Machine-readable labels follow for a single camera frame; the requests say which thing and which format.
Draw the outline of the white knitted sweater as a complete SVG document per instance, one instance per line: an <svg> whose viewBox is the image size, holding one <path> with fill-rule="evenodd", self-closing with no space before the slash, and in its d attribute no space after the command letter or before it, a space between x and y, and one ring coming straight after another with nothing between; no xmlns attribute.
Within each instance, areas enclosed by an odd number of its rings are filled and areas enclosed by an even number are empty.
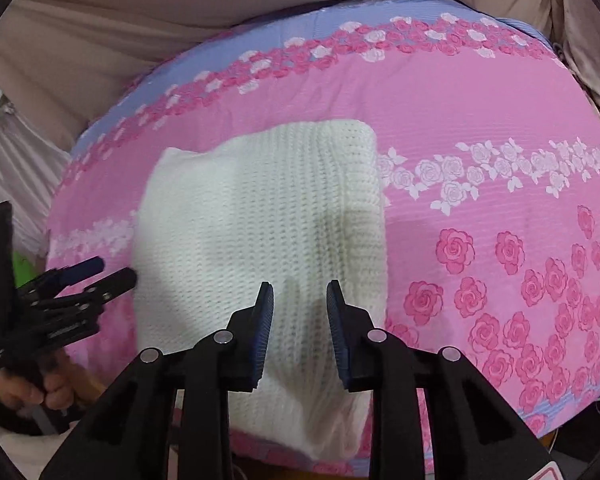
<svg viewBox="0 0 600 480"><path fill-rule="evenodd" d="M366 393L338 377L325 297L385 321L384 196L376 136L352 119L295 122L238 136L208 153L168 148L135 221L136 340L190 348L274 290L264 372L230 398L237 430L314 460L347 460L361 445Z"/></svg>

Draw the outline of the beige curtain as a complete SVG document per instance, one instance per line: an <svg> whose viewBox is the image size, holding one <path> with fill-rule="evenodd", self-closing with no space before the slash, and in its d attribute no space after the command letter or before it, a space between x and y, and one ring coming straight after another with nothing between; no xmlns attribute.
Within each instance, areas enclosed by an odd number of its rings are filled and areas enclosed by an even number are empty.
<svg viewBox="0 0 600 480"><path fill-rule="evenodd" d="M48 220L73 150L140 82L181 53L267 20L370 0L14 0L0 21L0 200L15 246L50 255ZM453 0L543 36L600 120L593 0Z"/></svg>

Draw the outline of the pink floral bed sheet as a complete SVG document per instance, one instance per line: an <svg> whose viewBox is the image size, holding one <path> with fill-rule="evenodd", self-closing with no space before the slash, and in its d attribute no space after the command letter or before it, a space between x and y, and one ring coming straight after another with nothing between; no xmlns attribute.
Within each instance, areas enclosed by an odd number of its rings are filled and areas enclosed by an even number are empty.
<svg viewBox="0 0 600 480"><path fill-rule="evenodd" d="M541 436L600 396L600 120L541 34L453 0L267 20L162 64L73 150L48 262L128 266L167 148L327 119L377 136L387 330L460 348Z"/></svg>

